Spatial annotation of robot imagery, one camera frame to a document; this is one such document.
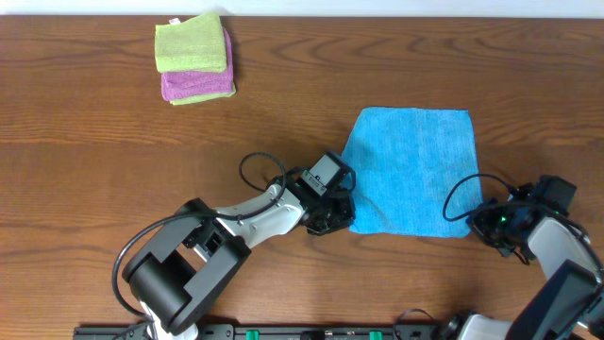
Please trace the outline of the blue microfiber cloth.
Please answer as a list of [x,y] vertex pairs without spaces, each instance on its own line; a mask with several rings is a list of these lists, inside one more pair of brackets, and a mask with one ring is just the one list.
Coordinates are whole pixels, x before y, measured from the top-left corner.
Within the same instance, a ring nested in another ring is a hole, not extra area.
[[446,221],[482,201],[475,134],[465,110],[369,107],[344,147],[356,173],[352,193],[358,234],[463,238],[462,221]]

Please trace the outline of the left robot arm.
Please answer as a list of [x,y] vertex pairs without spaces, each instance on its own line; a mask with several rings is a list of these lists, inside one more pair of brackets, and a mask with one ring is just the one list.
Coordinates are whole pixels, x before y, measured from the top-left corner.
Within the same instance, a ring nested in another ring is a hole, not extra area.
[[122,279],[158,339],[192,339],[196,322],[213,306],[251,255],[253,247],[303,226],[312,235],[346,228],[354,218],[349,188],[303,179],[276,179],[260,195],[213,209],[195,198],[175,214],[136,234],[149,240],[130,260],[120,254],[112,277]]

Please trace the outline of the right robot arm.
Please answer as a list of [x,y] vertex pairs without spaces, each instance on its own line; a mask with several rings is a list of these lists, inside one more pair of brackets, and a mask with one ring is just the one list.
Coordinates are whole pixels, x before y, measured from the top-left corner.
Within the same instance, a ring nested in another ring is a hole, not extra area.
[[449,322],[444,339],[575,339],[576,326],[603,337],[603,261],[557,201],[492,201],[455,217],[502,256],[535,260],[545,284],[513,321],[469,314]]

